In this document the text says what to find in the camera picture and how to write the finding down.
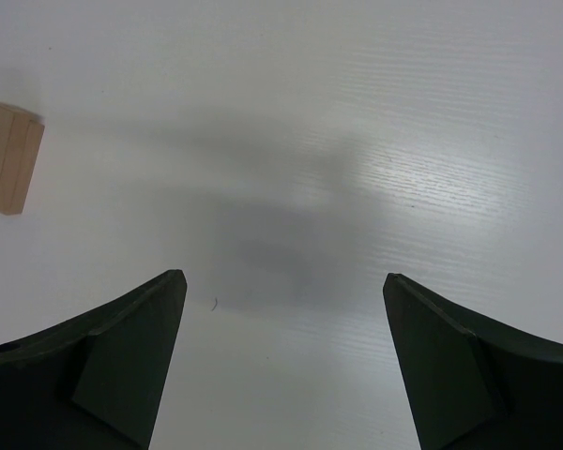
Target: white wood grain surface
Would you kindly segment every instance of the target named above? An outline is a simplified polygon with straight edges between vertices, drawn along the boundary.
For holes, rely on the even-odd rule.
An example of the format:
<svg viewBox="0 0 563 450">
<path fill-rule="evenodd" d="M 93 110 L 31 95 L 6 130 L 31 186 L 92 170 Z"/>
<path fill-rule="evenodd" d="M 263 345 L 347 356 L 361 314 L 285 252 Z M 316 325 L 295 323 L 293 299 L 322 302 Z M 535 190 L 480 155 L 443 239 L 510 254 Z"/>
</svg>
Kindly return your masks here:
<svg viewBox="0 0 563 450">
<path fill-rule="evenodd" d="M 154 450 L 418 448 L 390 271 L 563 342 L 563 0 L 5 0 L 0 99 L 0 343 L 186 272 Z"/>
</svg>

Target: white table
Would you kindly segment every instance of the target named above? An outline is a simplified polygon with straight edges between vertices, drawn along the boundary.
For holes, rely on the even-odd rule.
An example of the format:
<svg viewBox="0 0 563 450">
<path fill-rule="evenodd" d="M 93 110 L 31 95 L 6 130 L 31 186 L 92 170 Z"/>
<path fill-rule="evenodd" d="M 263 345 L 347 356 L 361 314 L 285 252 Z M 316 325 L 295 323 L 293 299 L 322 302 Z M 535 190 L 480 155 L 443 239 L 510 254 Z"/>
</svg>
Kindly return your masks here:
<svg viewBox="0 0 563 450">
<path fill-rule="evenodd" d="M 154 450 L 417 449 L 390 271 L 563 342 L 563 0 L 3 1 L 0 99 L 0 343 L 186 272 Z"/>
</svg>

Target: tabletop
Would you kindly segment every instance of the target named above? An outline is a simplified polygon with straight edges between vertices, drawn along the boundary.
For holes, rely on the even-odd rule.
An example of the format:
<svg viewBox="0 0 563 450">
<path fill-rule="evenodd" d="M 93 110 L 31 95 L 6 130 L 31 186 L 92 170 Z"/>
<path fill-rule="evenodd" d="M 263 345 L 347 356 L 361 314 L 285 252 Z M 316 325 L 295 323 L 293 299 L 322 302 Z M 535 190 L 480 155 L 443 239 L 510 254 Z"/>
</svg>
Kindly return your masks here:
<svg viewBox="0 0 563 450">
<path fill-rule="evenodd" d="M 3 1 L 0 100 L 0 343 L 186 274 L 154 450 L 417 449 L 388 272 L 563 342 L 563 0 Z"/>
</svg>

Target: wooden object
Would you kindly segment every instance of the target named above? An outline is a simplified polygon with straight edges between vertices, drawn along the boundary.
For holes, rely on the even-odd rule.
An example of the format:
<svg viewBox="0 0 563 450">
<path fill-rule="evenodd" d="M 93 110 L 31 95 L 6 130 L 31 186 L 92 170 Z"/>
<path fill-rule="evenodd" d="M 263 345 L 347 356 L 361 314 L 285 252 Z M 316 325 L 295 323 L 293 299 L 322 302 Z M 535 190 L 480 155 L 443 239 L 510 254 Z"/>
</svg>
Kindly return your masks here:
<svg viewBox="0 0 563 450">
<path fill-rule="evenodd" d="M 0 213 L 23 211 L 43 131 L 35 114 L 0 103 Z"/>
</svg>

